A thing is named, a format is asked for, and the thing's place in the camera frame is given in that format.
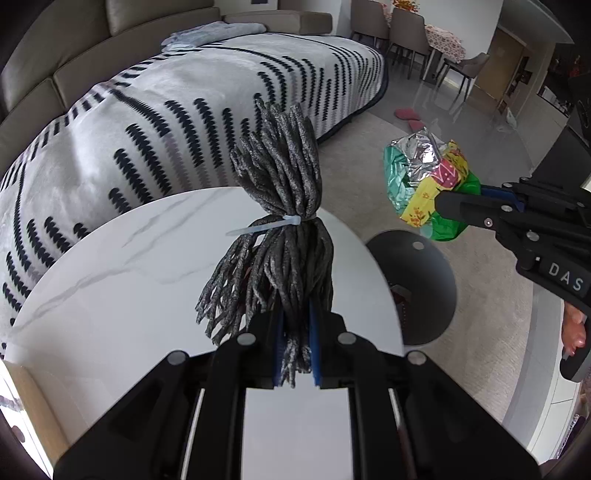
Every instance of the ceiling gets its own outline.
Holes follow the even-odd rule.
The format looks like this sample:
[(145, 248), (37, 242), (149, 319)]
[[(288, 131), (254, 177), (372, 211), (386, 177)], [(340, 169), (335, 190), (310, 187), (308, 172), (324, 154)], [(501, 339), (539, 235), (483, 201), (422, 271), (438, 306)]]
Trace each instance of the ceiling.
[(539, 0), (504, 0), (499, 24), (526, 44), (573, 43), (552, 12)]

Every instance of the black and white striped blanket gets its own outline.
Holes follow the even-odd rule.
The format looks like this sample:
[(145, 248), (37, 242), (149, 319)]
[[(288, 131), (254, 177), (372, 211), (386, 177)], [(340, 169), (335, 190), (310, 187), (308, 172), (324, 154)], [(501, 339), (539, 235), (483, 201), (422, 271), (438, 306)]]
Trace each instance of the black and white striped blanket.
[(232, 184), (229, 151), (260, 128), (258, 97), (300, 102), (321, 137), (383, 75), (379, 53), (345, 38), (257, 34), (163, 53), (93, 87), (0, 183), (2, 342), (41, 276), (89, 232), (152, 200)]

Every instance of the brown leather couch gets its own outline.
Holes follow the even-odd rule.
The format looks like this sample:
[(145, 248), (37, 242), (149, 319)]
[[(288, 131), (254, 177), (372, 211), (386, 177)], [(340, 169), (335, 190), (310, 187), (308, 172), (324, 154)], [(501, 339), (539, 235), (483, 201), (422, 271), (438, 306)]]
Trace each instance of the brown leather couch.
[[(0, 176), (39, 132), (93, 85), (160, 52), (171, 33), (221, 20), (214, 0), (54, 0), (0, 73)], [(330, 14), (287, 10), (229, 15), (268, 31), (325, 34)]]

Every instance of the flower arrangement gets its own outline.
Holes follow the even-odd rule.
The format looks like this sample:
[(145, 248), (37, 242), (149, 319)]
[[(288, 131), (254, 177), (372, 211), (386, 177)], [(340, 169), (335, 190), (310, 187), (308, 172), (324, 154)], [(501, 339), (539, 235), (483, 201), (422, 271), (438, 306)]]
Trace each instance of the flower arrangement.
[(392, 0), (392, 4), (394, 8), (402, 8), (403, 10), (414, 13), (418, 12), (417, 0)]

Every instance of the gray folded cloth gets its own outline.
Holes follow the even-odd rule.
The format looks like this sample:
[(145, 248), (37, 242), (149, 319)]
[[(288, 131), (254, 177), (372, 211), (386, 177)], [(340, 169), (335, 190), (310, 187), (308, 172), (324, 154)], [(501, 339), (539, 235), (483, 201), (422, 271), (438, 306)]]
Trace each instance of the gray folded cloth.
[(260, 23), (227, 24), (225, 22), (212, 22), (189, 30), (173, 33), (161, 45), (164, 47), (162, 51), (195, 48), (219, 40), (263, 33), (265, 31), (267, 31), (267, 28)]

